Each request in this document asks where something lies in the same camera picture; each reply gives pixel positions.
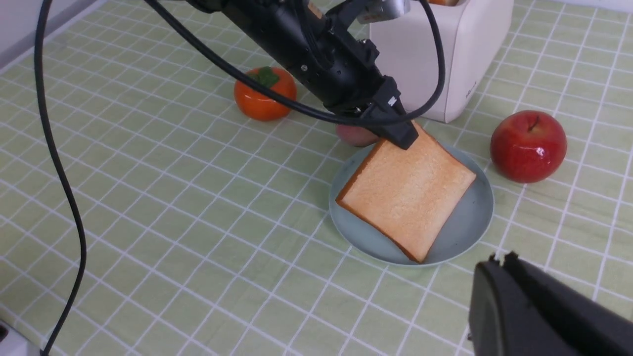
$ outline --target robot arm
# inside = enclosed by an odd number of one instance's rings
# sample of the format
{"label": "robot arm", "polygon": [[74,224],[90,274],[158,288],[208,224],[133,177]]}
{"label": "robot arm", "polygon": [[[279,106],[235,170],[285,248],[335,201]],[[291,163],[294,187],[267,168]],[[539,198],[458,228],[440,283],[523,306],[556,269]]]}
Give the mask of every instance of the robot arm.
{"label": "robot arm", "polygon": [[[310,0],[187,0],[199,11],[224,14],[328,111],[358,120],[405,111],[396,82],[376,67],[378,49],[369,40],[356,40],[348,28],[357,18],[367,23],[401,16],[408,1],[385,12],[381,6],[388,2],[376,8],[372,0],[345,0],[323,14]],[[402,149],[418,137],[410,121],[367,129]]]}

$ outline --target toaster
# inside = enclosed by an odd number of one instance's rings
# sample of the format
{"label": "toaster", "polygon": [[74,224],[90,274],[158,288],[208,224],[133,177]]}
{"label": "toaster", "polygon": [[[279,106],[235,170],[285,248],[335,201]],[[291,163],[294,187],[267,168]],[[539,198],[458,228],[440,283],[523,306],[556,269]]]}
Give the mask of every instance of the toaster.
{"label": "toaster", "polygon": [[[423,117],[448,123],[463,113],[506,39],[514,0],[430,5],[444,48],[446,81],[439,99]],[[370,23],[369,38],[380,51],[376,65],[396,80],[405,110],[411,112],[426,103],[437,86],[438,67],[433,34],[422,5],[411,0],[407,14]]]}

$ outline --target cable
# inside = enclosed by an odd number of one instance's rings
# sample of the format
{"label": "cable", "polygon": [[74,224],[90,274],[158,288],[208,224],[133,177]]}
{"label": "cable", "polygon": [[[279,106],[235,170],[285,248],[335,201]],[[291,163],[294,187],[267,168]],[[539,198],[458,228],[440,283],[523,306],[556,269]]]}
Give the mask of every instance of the cable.
{"label": "cable", "polygon": [[[384,125],[392,125],[400,122],[407,122],[413,120],[414,118],[419,117],[428,109],[435,104],[438,97],[440,96],[442,89],[444,87],[445,81],[445,64],[444,64],[444,50],[442,48],[442,41],[439,35],[439,29],[437,27],[437,23],[435,20],[435,16],[430,8],[430,5],[426,0],[419,0],[420,4],[424,8],[424,11],[429,18],[431,31],[433,33],[433,38],[437,51],[437,64],[439,68],[439,75],[437,80],[437,87],[429,98],[429,100],[419,107],[417,110],[414,110],[406,115],[396,116],[395,118],[388,118],[383,120],[372,120],[371,123],[368,122],[360,122],[359,120],[354,120],[353,118],[344,117],[340,115],[333,115],[326,113],[324,111],[320,111],[314,109],[310,106],[298,103],[297,101],[288,99],[287,97],[276,93],[275,91],[259,84],[257,81],[253,80],[251,77],[242,73],[236,67],[232,66],[230,63],[223,60],[219,57],[215,52],[213,52],[210,48],[205,46],[195,35],[193,35],[189,30],[187,30],[176,18],[172,16],[169,11],[167,11],[157,0],[145,0],[145,2],[150,5],[170,26],[173,27],[176,32],[178,32],[189,44],[194,46],[202,55],[207,57],[213,64],[218,66],[224,72],[229,74],[236,80],[239,80],[252,88],[255,91],[260,92],[261,94],[268,96],[269,98],[282,103],[283,105],[288,106],[289,108],[303,113],[305,115],[311,116],[313,118],[323,120],[326,122],[332,122],[334,124],[344,124],[351,126],[360,126],[360,127],[371,127],[371,126],[384,126]],[[48,117],[48,109],[46,107],[46,90],[44,87],[44,64],[43,64],[43,51],[44,51],[44,38],[46,36],[46,22],[48,21],[48,14],[51,9],[51,5],[53,0],[42,0],[42,6],[40,8],[39,17],[37,19],[37,28],[35,30],[35,46],[34,46],[34,73],[35,73],[35,91],[37,93],[37,106],[40,113],[40,119],[42,122],[42,130],[44,131],[44,138],[46,139],[46,144],[48,146],[49,154],[51,155],[51,160],[53,161],[53,165],[55,166],[55,171],[57,171],[57,175],[60,178],[60,183],[62,188],[64,189],[64,193],[66,194],[66,198],[68,200],[68,204],[70,206],[70,210],[72,211],[73,218],[75,219],[75,225],[77,226],[77,232],[79,236],[79,245],[80,245],[80,258],[79,258],[79,268],[77,270],[77,277],[75,278],[75,284],[68,296],[68,301],[66,302],[66,306],[61,313],[55,328],[53,328],[53,332],[46,343],[46,346],[41,351],[41,355],[48,356],[53,348],[55,340],[59,335],[61,328],[72,309],[73,303],[77,297],[77,293],[79,291],[79,287],[81,285],[84,272],[85,265],[87,260],[87,247],[85,240],[85,231],[84,224],[81,220],[81,214],[79,213],[79,208],[77,206],[77,202],[75,201],[74,194],[72,192],[72,188],[70,183],[68,182],[68,178],[66,177],[66,173],[64,171],[64,167],[60,160],[60,155],[57,151],[57,147],[55,145],[55,141],[53,138],[53,132],[51,130],[51,123]]]}
{"label": "cable", "polygon": [[68,204],[70,205],[70,210],[73,212],[73,218],[75,218],[75,224],[77,225],[77,232],[79,233],[79,245],[80,245],[80,258],[79,258],[79,269],[77,271],[77,278],[75,279],[75,284],[73,285],[73,289],[68,296],[68,301],[66,302],[66,306],[61,313],[60,319],[57,321],[57,325],[53,329],[51,333],[51,337],[48,339],[46,343],[46,347],[41,352],[41,355],[48,356],[53,348],[53,344],[55,343],[55,339],[59,335],[61,331],[61,327],[64,325],[68,314],[70,313],[70,309],[73,306],[73,302],[77,297],[77,292],[79,291],[79,286],[81,285],[82,278],[84,276],[85,270],[85,261],[86,261],[86,242],[85,242],[85,232],[84,225],[81,221],[81,216],[79,214],[79,208],[77,207],[77,202],[75,201],[75,197],[73,195],[72,188],[68,183],[68,179],[66,178],[66,173],[64,172],[64,167],[61,164],[60,155],[57,152],[57,148],[55,147],[55,141],[53,139],[53,132],[51,130],[51,123],[48,119],[48,110],[46,108],[46,93],[44,90],[44,65],[42,59],[42,52],[44,50],[44,36],[46,35],[46,22],[48,21],[48,13],[51,9],[51,4],[53,0],[42,0],[42,7],[40,9],[39,18],[37,20],[37,28],[35,30],[35,48],[34,48],[34,72],[35,72],[35,91],[37,92],[37,105],[39,107],[40,119],[42,120],[42,128],[44,129],[44,137],[46,138],[46,144],[48,145],[48,151],[51,154],[51,159],[53,161],[53,165],[55,166],[55,170],[57,171],[57,175],[60,177],[61,186],[64,188],[64,192],[66,193],[66,198],[68,199]]}
{"label": "cable", "polygon": [[185,39],[191,46],[196,48],[204,57],[209,59],[214,65],[218,68],[222,69],[224,72],[229,74],[236,80],[244,83],[248,87],[253,90],[267,96],[270,99],[273,99],[292,110],[298,111],[304,115],[311,116],[313,118],[323,120],[326,122],[331,122],[333,124],[342,124],[349,126],[358,126],[358,127],[375,127],[375,126],[388,126],[393,124],[399,124],[402,122],[409,122],[413,119],[416,119],[422,116],[425,112],[427,112],[431,106],[433,106],[439,96],[442,94],[442,90],[444,89],[444,81],[446,76],[446,64],[444,63],[444,49],[442,47],[442,40],[440,38],[439,28],[437,27],[437,22],[435,16],[433,15],[433,11],[428,3],[428,0],[419,0],[420,4],[424,8],[424,12],[426,12],[427,17],[429,18],[429,23],[431,27],[431,32],[433,33],[433,40],[435,42],[436,52],[437,52],[437,67],[438,67],[438,78],[437,78],[437,86],[433,95],[429,98],[429,100],[422,105],[421,107],[413,110],[405,115],[395,115],[389,118],[384,118],[382,120],[372,119],[372,120],[357,120],[352,117],[345,117],[341,115],[334,115],[331,113],[326,113],[325,111],[314,109],[305,104],[299,103],[292,99],[289,99],[252,79],[248,75],[242,73],[239,69],[231,65],[222,59],[219,55],[213,52],[209,47],[207,47],[204,43],[202,43],[194,34],[192,34],[189,30],[187,30],[182,23],[180,23],[169,11],[167,11],[158,0],[144,0],[152,9],[154,9],[157,14],[160,15],[164,19],[164,21],[169,24],[183,39]]}

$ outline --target light blue plate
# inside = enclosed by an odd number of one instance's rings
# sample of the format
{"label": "light blue plate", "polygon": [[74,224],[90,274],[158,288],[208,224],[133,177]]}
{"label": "light blue plate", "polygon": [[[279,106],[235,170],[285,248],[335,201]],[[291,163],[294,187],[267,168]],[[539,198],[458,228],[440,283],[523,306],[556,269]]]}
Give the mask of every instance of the light blue plate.
{"label": "light blue plate", "polygon": [[412,262],[389,238],[336,203],[336,197],[373,145],[356,152],[334,177],[330,190],[330,214],[339,233],[363,253],[395,265],[430,266],[465,253],[486,233],[494,211],[492,187],[484,171],[466,153],[443,145],[457,160],[477,174],[448,218],[422,264]]}

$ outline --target apple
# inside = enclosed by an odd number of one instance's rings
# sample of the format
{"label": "apple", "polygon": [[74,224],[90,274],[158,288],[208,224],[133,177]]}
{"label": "apple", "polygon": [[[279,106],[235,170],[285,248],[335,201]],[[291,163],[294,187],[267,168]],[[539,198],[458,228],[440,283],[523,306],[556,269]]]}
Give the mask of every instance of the apple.
{"label": "apple", "polygon": [[366,147],[378,141],[378,136],[363,127],[336,125],[336,134],[341,141],[355,147]]}
{"label": "apple", "polygon": [[566,154],[565,130],[542,111],[510,115],[494,130],[490,142],[492,164],[501,175],[517,183],[536,183],[551,176]]}

